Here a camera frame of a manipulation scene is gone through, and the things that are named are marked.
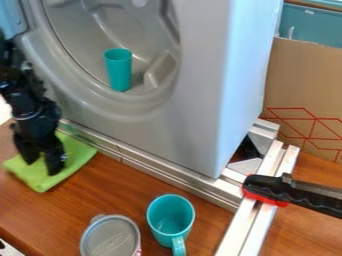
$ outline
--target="mug handle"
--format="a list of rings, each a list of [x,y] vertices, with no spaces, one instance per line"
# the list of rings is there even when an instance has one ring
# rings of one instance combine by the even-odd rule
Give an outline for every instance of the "mug handle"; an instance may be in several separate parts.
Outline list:
[[[186,256],[186,247],[183,237],[172,238],[173,256]]]

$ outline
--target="green cloth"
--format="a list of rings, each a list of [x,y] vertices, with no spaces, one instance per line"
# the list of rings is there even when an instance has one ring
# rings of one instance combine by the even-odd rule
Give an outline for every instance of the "green cloth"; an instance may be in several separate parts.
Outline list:
[[[62,141],[67,153],[65,167],[59,174],[48,176],[43,156],[32,165],[27,165],[22,157],[17,155],[5,161],[4,167],[24,181],[31,189],[43,193],[74,174],[97,152],[95,148],[68,135],[60,132],[57,132],[56,135]]]

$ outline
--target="white washing machine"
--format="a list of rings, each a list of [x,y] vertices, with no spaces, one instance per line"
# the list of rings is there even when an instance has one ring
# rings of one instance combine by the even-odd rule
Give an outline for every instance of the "white washing machine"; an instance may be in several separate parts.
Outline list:
[[[217,178],[262,109],[281,0],[1,0],[64,117]],[[133,52],[132,89],[102,54]]]

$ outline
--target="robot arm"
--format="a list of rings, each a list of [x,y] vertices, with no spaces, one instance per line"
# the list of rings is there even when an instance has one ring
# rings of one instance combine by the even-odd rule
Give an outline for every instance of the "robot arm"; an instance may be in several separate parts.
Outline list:
[[[55,135],[61,111],[43,93],[33,90],[39,82],[32,69],[13,67],[13,48],[7,41],[1,53],[0,94],[11,105],[16,121],[11,125],[14,144],[29,165],[43,153],[48,174],[56,175],[66,160],[63,145]]]

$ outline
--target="machine base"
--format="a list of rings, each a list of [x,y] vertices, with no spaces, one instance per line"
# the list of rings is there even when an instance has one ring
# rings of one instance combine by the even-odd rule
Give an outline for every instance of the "machine base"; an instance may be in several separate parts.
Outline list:
[[[60,130],[124,164],[236,212],[215,256],[258,254],[277,207],[244,198],[242,183],[249,174],[292,173],[299,154],[299,148],[285,150],[276,140],[279,125],[259,119],[248,136],[262,158],[228,163],[222,175],[212,179],[68,120],[60,122]]]

